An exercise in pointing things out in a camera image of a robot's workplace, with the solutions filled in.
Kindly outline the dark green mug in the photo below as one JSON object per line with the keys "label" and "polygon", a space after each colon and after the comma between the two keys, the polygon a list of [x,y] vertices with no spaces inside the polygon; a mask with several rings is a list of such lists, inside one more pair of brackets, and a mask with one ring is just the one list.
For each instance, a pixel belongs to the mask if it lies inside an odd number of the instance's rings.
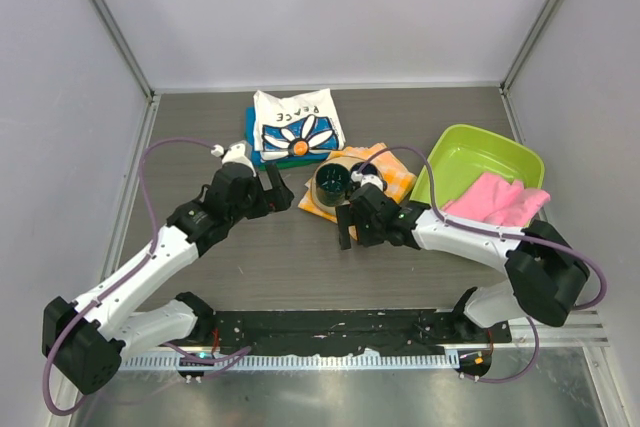
{"label": "dark green mug", "polygon": [[350,182],[349,170],[338,163],[326,163],[319,167],[315,177],[315,194],[318,201],[334,207],[345,201]]}

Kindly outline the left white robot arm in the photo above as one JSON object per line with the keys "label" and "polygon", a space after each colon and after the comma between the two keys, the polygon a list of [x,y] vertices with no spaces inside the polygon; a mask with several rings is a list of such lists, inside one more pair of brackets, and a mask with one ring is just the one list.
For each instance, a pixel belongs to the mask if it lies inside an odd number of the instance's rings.
{"label": "left white robot arm", "polygon": [[244,219],[287,210],[294,195],[279,169],[269,165],[264,188],[248,165],[228,161],[179,205],[152,241],[109,278],[73,301],[56,297],[43,312],[42,351],[82,394],[104,387],[121,363],[151,347],[185,339],[205,344],[213,332],[213,311],[196,295],[176,296],[161,309],[137,308],[167,280],[227,238]]}

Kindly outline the pink t shirt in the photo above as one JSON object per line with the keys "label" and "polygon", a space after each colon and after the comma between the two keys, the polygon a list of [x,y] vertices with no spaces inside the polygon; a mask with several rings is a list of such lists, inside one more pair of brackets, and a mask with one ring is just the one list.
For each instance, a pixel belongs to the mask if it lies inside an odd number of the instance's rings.
{"label": "pink t shirt", "polygon": [[526,188],[519,179],[508,182],[485,172],[460,197],[445,203],[442,210],[491,225],[526,227],[550,200],[551,195],[543,189]]}

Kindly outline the lime green plastic tub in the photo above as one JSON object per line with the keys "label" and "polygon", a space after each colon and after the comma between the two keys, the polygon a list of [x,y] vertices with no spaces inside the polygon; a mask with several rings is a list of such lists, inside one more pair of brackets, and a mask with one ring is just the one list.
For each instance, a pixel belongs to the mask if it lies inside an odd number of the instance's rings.
{"label": "lime green plastic tub", "polygon": [[435,197],[430,195],[429,176],[422,170],[410,199],[441,207],[457,199],[485,173],[497,174],[507,181],[520,180],[527,188],[540,189],[545,166],[540,156],[528,147],[497,133],[455,124],[442,133],[428,161],[435,180]]}

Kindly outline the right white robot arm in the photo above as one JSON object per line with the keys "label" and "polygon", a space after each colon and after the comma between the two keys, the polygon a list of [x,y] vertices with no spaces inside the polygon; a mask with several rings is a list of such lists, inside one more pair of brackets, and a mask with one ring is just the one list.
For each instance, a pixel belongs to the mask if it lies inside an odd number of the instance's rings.
{"label": "right white robot arm", "polygon": [[583,259],[549,223],[525,228],[491,226],[448,216],[427,203],[401,206],[378,186],[356,189],[336,209],[339,244],[439,251],[491,267],[504,281],[471,287],[458,300],[447,336],[477,340],[489,328],[530,317],[550,327],[564,325],[589,279]]}

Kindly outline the orange checkered cloth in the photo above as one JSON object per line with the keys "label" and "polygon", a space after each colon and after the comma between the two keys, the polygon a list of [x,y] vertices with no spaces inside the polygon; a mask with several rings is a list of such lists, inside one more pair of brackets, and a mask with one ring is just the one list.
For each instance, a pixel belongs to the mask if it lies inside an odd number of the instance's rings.
{"label": "orange checkered cloth", "polygon": [[[372,155],[386,148],[384,143],[376,143],[371,147],[346,147],[341,151],[331,152],[326,161],[320,164],[338,163],[347,169],[356,163],[367,160]],[[407,167],[390,151],[382,153],[373,160],[373,165],[377,168],[382,178],[386,182],[385,194],[397,203],[400,203],[413,189],[417,177],[411,173]],[[315,202],[315,176],[305,184],[307,192],[304,194],[298,207],[306,212],[337,223],[335,209],[333,207],[321,206]]]}

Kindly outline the dark blue mug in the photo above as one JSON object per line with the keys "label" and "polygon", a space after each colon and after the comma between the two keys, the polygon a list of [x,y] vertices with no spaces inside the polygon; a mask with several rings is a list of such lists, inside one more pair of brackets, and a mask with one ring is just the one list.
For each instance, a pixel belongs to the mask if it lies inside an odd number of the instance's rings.
{"label": "dark blue mug", "polygon": [[383,179],[377,167],[374,164],[366,161],[357,162],[350,168],[350,177],[352,181],[359,182],[359,179],[354,177],[355,174],[358,174],[361,177],[373,176],[379,178],[380,180]]}

